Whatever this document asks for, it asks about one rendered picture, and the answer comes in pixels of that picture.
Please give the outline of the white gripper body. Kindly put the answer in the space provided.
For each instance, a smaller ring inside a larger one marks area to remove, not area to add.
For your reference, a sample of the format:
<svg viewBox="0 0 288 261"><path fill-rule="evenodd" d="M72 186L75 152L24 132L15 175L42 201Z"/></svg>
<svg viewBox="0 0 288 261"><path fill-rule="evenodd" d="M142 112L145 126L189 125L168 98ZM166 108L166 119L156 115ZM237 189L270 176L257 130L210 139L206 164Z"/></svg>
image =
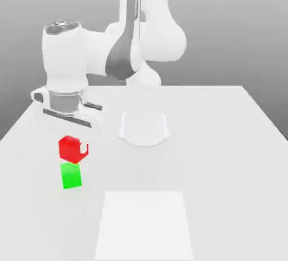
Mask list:
<svg viewBox="0 0 288 261"><path fill-rule="evenodd" d="M57 136L94 139L101 134L104 110L82 107L73 114L42 109L42 127Z"/></svg>

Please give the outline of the small red cube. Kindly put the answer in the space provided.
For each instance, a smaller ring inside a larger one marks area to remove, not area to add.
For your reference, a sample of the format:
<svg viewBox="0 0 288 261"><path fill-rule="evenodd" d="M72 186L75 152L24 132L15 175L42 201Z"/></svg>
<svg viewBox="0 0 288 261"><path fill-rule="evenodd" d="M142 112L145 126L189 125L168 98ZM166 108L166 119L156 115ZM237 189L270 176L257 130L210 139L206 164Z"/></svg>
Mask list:
<svg viewBox="0 0 288 261"><path fill-rule="evenodd" d="M82 142L80 139L65 136L58 142L59 147L59 156L60 158L70 162L77 164L82 161L88 154L82 155L80 153L80 144Z"/></svg>

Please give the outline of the small green cube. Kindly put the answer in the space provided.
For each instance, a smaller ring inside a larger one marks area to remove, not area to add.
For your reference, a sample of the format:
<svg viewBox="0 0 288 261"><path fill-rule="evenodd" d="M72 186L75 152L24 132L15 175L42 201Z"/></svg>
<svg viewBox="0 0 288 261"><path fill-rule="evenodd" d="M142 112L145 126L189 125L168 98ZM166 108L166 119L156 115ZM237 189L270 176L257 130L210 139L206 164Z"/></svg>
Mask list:
<svg viewBox="0 0 288 261"><path fill-rule="evenodd" d="M82 178L79 164L62 163L60 165L63 189L80 187Z"/></svg>

